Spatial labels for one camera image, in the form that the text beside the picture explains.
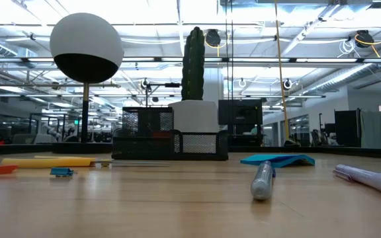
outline green cactus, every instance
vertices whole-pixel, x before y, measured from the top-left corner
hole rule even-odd
[[[182,100],[202,100],[204,55],[204,33],[199,27],[195,27],[186,39],[182,69]]]

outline table surface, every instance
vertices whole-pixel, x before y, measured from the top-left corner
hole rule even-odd
[[[34,155],[49,154],[0,160]],[[381,159],[310,154],[315,167],[277,169],[273,197],[256,202],[257,167],[239,163],[250,155],[77,168],[71,179],[17,169],[0,175],[0,237],[381,237],[381,192],[332,175],[339,163],[381,172]]]

